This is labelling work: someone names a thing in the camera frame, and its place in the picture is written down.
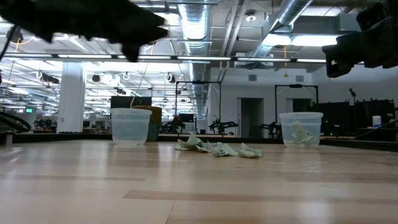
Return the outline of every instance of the overhead light fixture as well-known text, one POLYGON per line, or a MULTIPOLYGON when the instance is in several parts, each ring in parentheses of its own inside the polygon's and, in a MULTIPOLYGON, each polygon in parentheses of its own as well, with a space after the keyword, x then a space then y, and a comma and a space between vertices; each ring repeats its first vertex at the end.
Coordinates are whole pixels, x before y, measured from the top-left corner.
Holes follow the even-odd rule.
POLYGON ((20 54, 20 53, 6 53, 5 57, 19 57, 19 58, 49 58, 50 54, 20 54))
POLYGON ((197 56, 178 56, 178 60, 231 60, 231 57, 197 57, 197 56))
POLYGON ((8 84, 11 84, 11 85, 16 85, 15 82, 9 81, 9 80, 6 80, 6 79, 3 79, 2 82, 3 82, 3 83, 8 83, 8 84))
POLYGON ((256 11, 255 11, 255 10, 247 10, 246 13, 245 13, 245 16, 247 16, 247 17, 246 17, 246 21, 248 21, 248 22, 253 22, 253 21, 255 21, 255 20, 257 19, 257 17, 255 16, 255 14, 256 14, 256 11))
POLYGON ((15 87, 9 87, 8 89, 10 89, 11 91, 13 91, 14 93, 17 94, 23 94, 23 95, 28 95, 28 91, 20 89, 20 88, 15 88, 15 87))
POLYGON ((277 34, 268 34, 268 36, 262 41, 263 45, 290 45, 291 44, 290 37, 287 35, 277 35, 277 34))
POLYGON ((290 62, 289 58, 238 58, 242 62, 290 62))
POLYGON ((297 62, 302 63, 326 63, 325 59, 297 59, 297 62))
POLYGON ((170 60, 170 56, 156 56, 156 55, 141 55, 138 56, 139 60, 151 59, 151 60, 170 60))
POLYGON ((292 40, 292 45, 307 47, 322 47, 337 44, 338 35, 297 35, 292 40))
POLYGON ((60 58, 112 58, 111 55, 58 55, 60 58))

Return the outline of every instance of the exposed ceiling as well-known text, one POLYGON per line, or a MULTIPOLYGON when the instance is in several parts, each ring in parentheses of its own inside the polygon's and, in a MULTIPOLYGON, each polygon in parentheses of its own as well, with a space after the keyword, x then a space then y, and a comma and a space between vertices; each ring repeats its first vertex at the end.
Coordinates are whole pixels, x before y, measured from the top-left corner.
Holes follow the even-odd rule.
MULTIPOLYGON (((299 30, 304 30, 309 28, 304 34, 312 34, 311 27, 314 34, 319 34, 317 32, 316 26, 321 26, 319 24, 319 18, 329 17, 331 19, 337 18, 341 13, 350 12, 356 13, 361 10, 361 7, 369 5, 376 1, 318 1, 314 0, 310 7, 304 10, 302 16, 312 16, 313 20, 310 18, 308 20, 297 20, 297 30, 294 30, 295 34, 290 37, 297 35, 299 30)), ((210 36, 207 41, 210 44, 210 55, 220 55, 224 37, 227 32, 228 21, 231 20, 231 8, 233 7, 234 1, 223 0, 217 5, 211 7, 211 17, 210 17, 210 36)), ((232 55, 235 54, 246 54, 252 52, 264 39, 264 34, 262 33, 262 27, 267 15, 277 12, 280 9, 281 1, 249 1, 246 12, 252 10, 253 15, 255 15, 256 20, 248 22, 243 19, 238 36, 232 48, 232 55)), ((241 6, 238 7, 238 13, 236 14, 237 19, 241 12, 241 6)), ((157 41, 154 45, 143 46, 141 48, 141 54, 153 54, 153 55, 186 55, 184 36, 181 27, 181 20, 178 14, 165 14, 160 13, 167 20, 166 29, 169 30, 169 36, 166 39, 157 41)), ((10 29, 12 24, 6 21, 0 21, 0 45, 3 45, 6 41, 6 33, 10 29)), ((95 39, 93 41, 87 41, 84 38, 79 38, 75 35, 68 34, 57 34, 54 38, 52 44, 48 44, 41 39, 34 37, 32 34, 22 31, 24 34, 24 40, 21 44, 12 43, 7 52, 15 53, 42 53, 42 54, 122 54, 120 51, 119 44, 109 44, 106 40, 95 39)), ((321 47, 311 47, 311 46, 297 46, 297 45, 287 45, 285 48, 283 46, 275 46, 271 50, 270 54, 273 57, 294 57, 294 58, 319 58, 324 59, 325 56, 321 51, 321 47)), ((142 88, 144 90, 132 91, 131 94, 137 92, 141 96, 156 96, 159 98, 154 98, 154 101, 158 101, 156 105, 162 106, 165 110, 164 115, 171 115, 174 113, 174 107, 170 102, 174 101, 172 98, 175 96, 175 84, 167 82, 168 74, 175 75, 177 80, 191 81, 189 72, 189 63, 123 63, 123 62, 82 62, 86 68, 88 75, 87 91, 86 91, 86 112, 87 113, 109 113, 109 97, 101 98, 101 96, 112 96, 117 95, 115 89, 97 89, 98 86, 109 86, 109 83, 95 83, 92 81, 93 75, 109 76, 117 75, 120 76, 120 81, 117 83, 121 88, 130 87, 134 88, 139 85, 142 75, 144 74, 145 67, 147 70, 145 72, 145 78, 142 82, 142 88), (170 97, 167 101, 164 101, 164 97, 170 97), (95 100, 99 102, 100 106, 93 106, 92 101, 95 100)), ((217 81, 217 76, 220 70, 218 69, 219 63, 211 63, 211 77, 213 81, 217 81)), ((285 64, 275 63, 273 65, 268 65, 267 69, 255 69, 255 71, 248 72, 246 69, 234 68, 234 65, 228 67, 228 72, 226 72, 225 84, 247 84, 252 85, 254 83, 248 83, 248 75, 256 74, 259 76, 258 82, 255 85, 263 85, 275 80, 276 77, 283 76, 285 74, 285 64), (266 77, 261 77, 262 74, 268 74, 266 77)), ((310 72, 319 68, 319 65, 313 64, 289 64, 288 70, 295 77, 298 73, 300 75, 307 75, 310 72)), ((39 71, 58 78, 62 81, 62 62, 59 61, 39 61, 39 60, 3 60, 0 63, 0 69, 2 70, 2 79, 10 80, 9 83, 24 86, 46 86, 48 83, 40 81, 39 71)), ((47 106, 40 110, 45 114, 52 114, 57 111, 58 108, 58 96, 59 87, 57 85, 51 88, 24 88, 28 90, 30 95, 23 95, 23 91, 19 94, 17 91, 11 92, 9 88, 5 85, 9 83, 2 84, 2 97, 9 98, 9 100, 4 100, 4 105, 26 105, 29 103, 32 105, 32 99, 38 103, 47 102, 47 106)), ((185 102, 181 103, 181 112, 192 112, 196 111, 197 106, 205 107, 205 101, 201 105, 195 105, 194 95, 191 91, 183 91, 180 95, 181 100, 185 102)))

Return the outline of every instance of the plastic container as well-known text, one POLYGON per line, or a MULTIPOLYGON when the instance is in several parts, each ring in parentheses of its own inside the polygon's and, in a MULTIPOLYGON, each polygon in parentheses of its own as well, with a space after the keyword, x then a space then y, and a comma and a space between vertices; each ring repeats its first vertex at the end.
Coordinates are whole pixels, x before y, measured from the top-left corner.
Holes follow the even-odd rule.
POLYGON ((147 140, 152 111, 133 108, 111 109, 112 138, 122 147, 141 145, 147 140))
POLYGON ((285 146, 319 146, 323 113, 282 113, 279 115, 285 146))

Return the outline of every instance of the ceiling duct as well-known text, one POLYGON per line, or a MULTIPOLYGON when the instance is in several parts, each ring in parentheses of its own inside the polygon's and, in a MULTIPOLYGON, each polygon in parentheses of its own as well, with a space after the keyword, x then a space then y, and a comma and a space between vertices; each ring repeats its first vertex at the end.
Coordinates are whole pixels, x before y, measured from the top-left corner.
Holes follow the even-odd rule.
MULTIPOLYGON (((181 26, 183 38, 186 40, 203 40, 209 36, 210 6, 204 4, 179 4, 178 10, 181 15, 181 26)), ((203 56, 209 54, 209 44, 200 42, 186 42, 185 51, 187 55, 203 56)), ((191 81, 208 81, 210 68, 203 63, 190 63, 189 72, 191 81)), ((203 85, 194 85, 192 88, 196 98, 196 109, 199 116, 205 111, 206 93, 203 85)))
MULTIPOLYGON (((313 0, 284 0, 281 9, 271 15, 268 15, 264 25, 264 40, 267 39, 271 31, 291 32, 293 23, 299 18, 303 11, 312 3, 313 0)), ((274 47, 273 45, 265 45, 262 43, 251 53, 250 57, 264 58, 274 47)), ((247 68, 254 68, 254 63, 245 65, 247 68)))

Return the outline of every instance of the metal stand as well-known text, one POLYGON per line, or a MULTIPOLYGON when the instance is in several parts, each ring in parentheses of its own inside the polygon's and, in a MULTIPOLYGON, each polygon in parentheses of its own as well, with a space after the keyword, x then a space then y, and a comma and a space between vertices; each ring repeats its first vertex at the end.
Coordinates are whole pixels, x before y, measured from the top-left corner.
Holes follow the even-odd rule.
POLYGON ((219 105, 218 105, 218 118, 221 120, 221 82, 205 82, 205 81, 176 81, 175 82, 175 112, 174 112, 174 117, 177 117, 177 97, 178 97, 178 84, 180 83, 191 83, 193 85, 206 85, 206 84, 219 84, 220 86, 220 93, 219 93, 219 105))
POLYGON ((280 86, 285 86, 289 88, 303 88, 303 87, 312 87, 316 91, 316 98, 317 104, 319 103, 319 96, 318 96, 318 86, 315 85, 301 85, 301 84, 293 84, 293 85, 275 85, 275 122, 278 123, 278 99, 277 99, 277 89, 280 86))

